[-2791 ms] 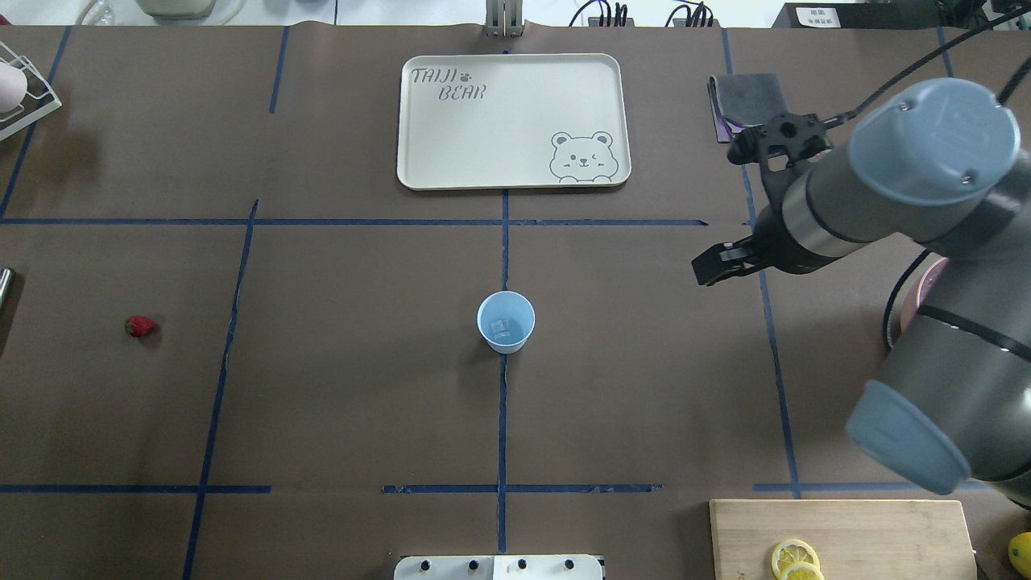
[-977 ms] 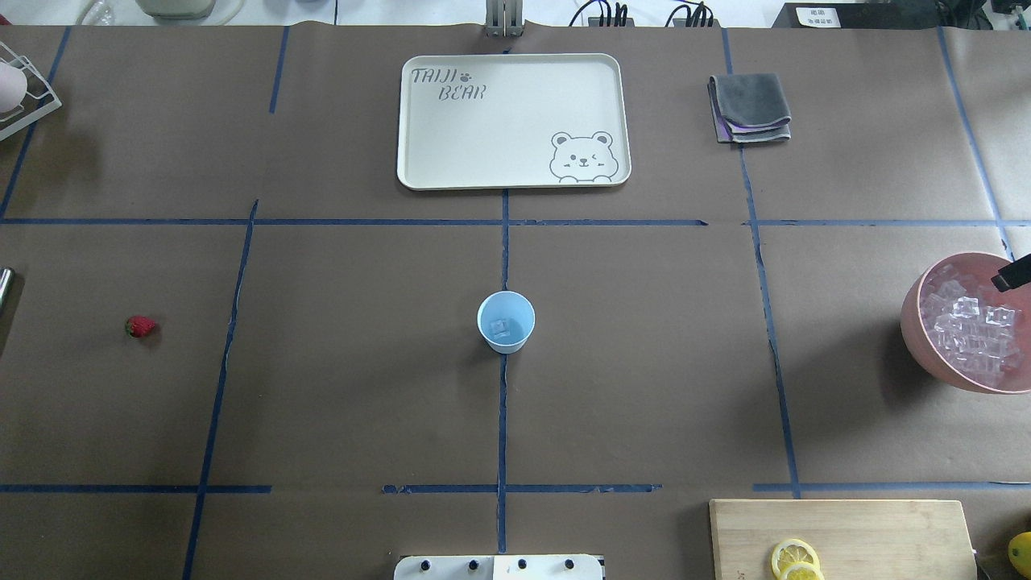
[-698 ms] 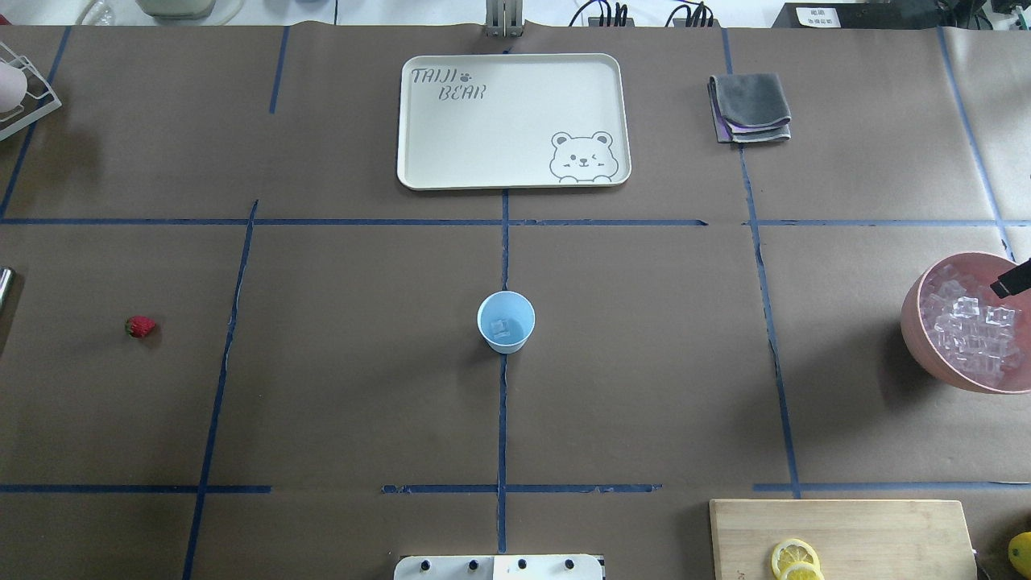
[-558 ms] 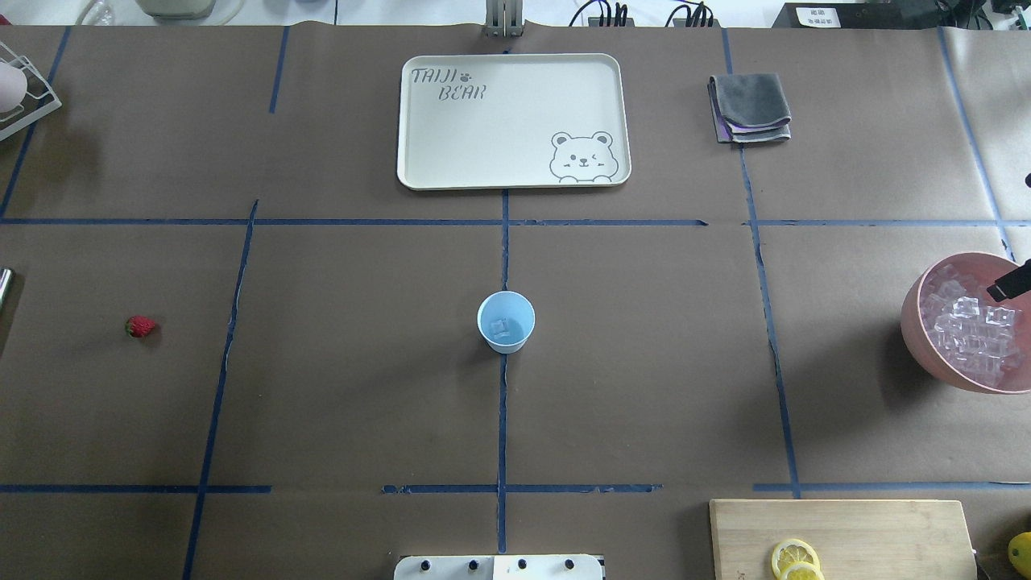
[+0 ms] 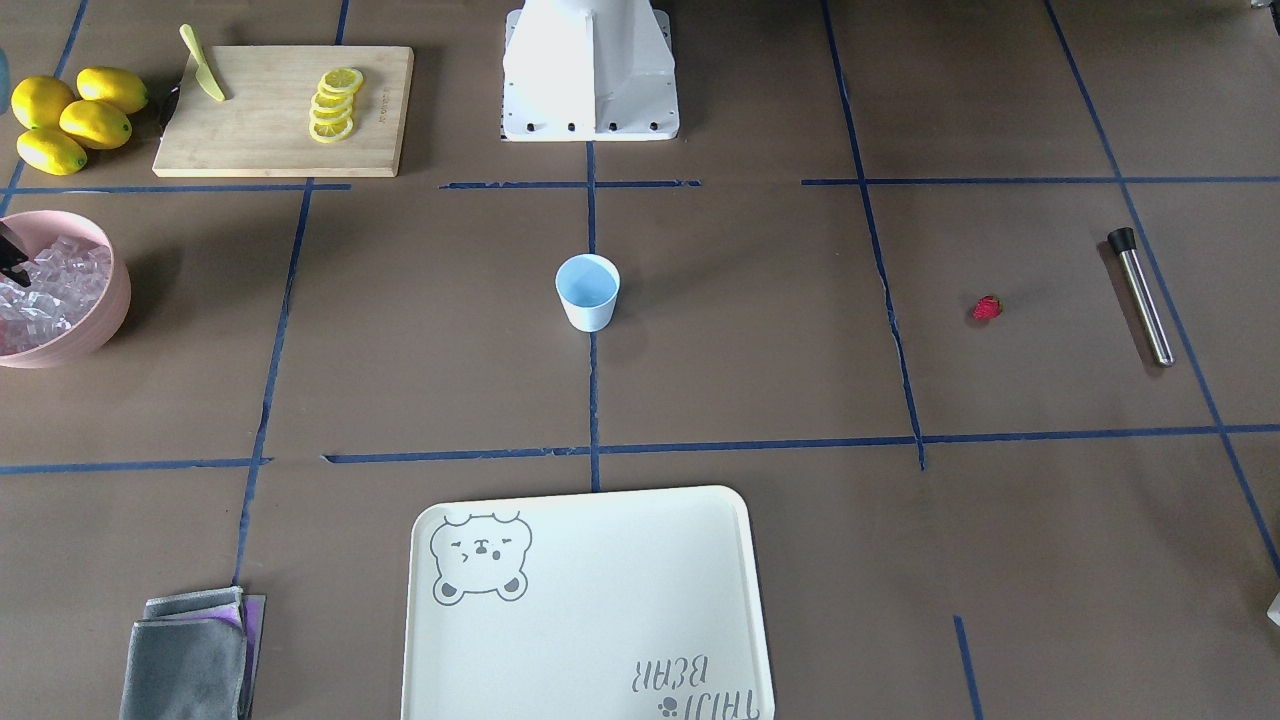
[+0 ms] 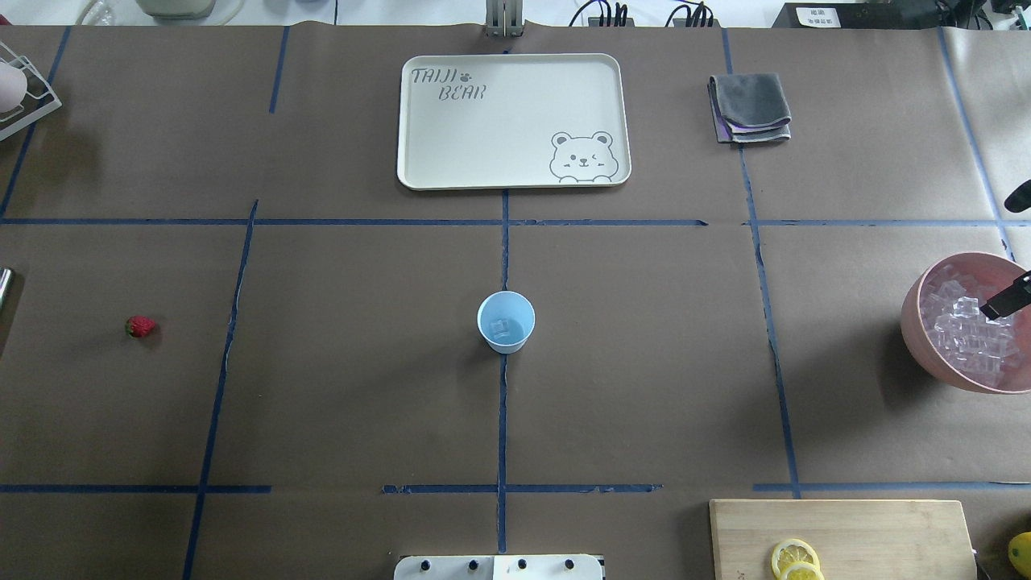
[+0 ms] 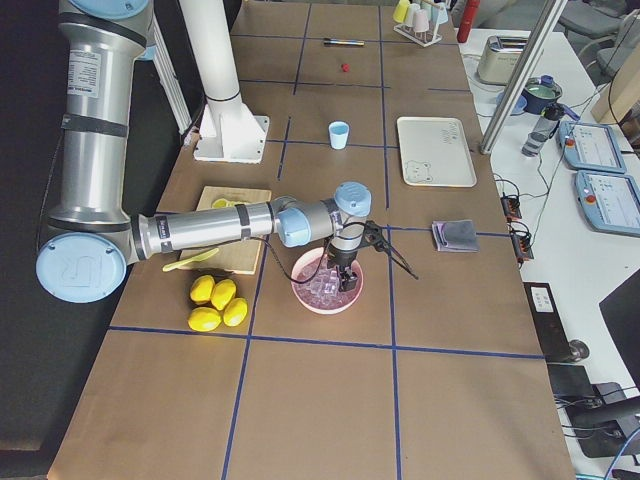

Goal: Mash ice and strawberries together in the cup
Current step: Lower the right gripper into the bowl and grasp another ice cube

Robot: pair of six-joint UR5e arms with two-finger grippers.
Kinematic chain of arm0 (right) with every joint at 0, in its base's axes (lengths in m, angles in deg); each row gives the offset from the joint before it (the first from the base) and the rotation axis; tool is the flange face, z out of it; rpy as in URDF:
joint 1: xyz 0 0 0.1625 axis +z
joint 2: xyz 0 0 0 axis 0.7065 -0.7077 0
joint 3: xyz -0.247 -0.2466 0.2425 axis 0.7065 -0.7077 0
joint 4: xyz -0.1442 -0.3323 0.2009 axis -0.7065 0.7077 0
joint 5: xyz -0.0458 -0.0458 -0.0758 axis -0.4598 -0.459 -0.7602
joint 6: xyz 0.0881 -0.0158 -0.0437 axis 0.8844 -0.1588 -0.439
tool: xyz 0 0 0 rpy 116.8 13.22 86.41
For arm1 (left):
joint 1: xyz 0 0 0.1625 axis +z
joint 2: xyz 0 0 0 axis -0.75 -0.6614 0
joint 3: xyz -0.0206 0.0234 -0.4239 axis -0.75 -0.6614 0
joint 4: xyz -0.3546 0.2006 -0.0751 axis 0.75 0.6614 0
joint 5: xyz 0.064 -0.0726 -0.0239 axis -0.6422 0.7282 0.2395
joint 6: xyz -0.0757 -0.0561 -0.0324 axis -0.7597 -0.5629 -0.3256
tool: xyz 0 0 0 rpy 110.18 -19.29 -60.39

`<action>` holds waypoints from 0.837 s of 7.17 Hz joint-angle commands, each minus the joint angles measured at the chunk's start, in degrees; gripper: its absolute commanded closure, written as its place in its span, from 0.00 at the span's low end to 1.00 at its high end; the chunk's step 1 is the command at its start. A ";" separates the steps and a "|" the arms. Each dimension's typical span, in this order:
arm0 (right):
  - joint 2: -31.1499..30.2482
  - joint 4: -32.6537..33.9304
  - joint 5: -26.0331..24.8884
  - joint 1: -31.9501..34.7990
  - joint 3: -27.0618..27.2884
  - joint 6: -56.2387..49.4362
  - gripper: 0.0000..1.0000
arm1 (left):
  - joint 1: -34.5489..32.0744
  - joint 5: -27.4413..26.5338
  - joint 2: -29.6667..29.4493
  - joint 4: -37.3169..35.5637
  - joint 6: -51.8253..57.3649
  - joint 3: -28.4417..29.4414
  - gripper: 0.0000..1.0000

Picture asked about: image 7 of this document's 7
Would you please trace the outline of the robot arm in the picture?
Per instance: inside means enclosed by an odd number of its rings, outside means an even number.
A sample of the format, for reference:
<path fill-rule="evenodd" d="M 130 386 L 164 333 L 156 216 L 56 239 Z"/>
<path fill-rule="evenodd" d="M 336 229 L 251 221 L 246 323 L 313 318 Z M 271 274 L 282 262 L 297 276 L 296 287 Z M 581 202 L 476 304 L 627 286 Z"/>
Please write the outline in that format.
<path fill-rule="evenodd" d="M 262 239 L 287 247 L 323 240 L 341 291 L 358 282 L 354 262 L 365 244 L 370 191 L 339 185 L 315 203 L 280 197 L 263 203 L 182 214 L 156 206 L 176 162 L 179 138 L 153 114 L 141 141 L 131 141 L 135 64 L 160 48 L 150 1 L 63 1 L 58 26 L 69 44 L 60 200 L 48 214 L 46 242 L 36 248 L 41 287 L 70 303 L 109 296 L 127 268 L 157 254 Z"/>

